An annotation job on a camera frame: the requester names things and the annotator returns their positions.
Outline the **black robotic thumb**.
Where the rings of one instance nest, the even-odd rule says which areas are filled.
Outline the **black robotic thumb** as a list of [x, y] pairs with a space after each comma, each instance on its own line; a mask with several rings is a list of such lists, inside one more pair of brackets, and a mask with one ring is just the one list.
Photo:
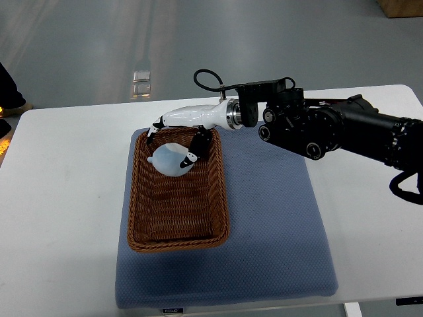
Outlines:
[[212, 141], [212, 133], [209, 129], [199, 129], [193, 136], [188, 153], [184, 160], [180, 163], [181, 168], [186, 168], [193, 165], [199, 158], [203, 157], [204, 153]]

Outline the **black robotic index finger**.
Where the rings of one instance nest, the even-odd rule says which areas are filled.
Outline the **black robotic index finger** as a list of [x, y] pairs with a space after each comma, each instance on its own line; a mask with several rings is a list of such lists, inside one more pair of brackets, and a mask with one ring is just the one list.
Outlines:
[[163, 123], [162, 119], [157, 119], [155, 122], [153, 122], [147, 132], [147, 141], [146, 144], [150, 145], [153, 142], [155, 134], [163, 129], [165, 127], [165, 124]]

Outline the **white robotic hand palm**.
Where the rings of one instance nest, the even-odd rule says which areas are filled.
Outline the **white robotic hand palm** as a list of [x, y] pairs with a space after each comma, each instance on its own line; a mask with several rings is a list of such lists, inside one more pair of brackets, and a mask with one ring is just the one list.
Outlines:
[[216, 126], [226, 130], [239, 128], [239, 101], [226, 99], [217, 105], [185, 106], [163, 114], [159, 122], [164, 127], [204, 127]]

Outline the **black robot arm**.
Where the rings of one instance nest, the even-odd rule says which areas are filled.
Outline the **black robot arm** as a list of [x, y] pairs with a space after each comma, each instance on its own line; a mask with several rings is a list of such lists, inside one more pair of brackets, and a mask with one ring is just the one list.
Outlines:
[[415, 176], [422, 178], [422, 121], [382, 114], [363, 96], [346, 99], [305, 98], [292, 78], [233, 85], [235, 99], [228, 99], [228, 86], [216, 91], [219, 103], [211, 106], [187, 106], [163, 114], [152, 123], [147, 134], [151, 143], [164, 127], [195, 127], [181, 168], [193, 165], [211, 143], [211, 130], [258, 127], [260, 138], [277, 147], [312, 160], [328, 152], [343, 149], [396, 168], [389, 188], [411, 203], [422, 203], [422, 192], [403, 190], [400, 184]]

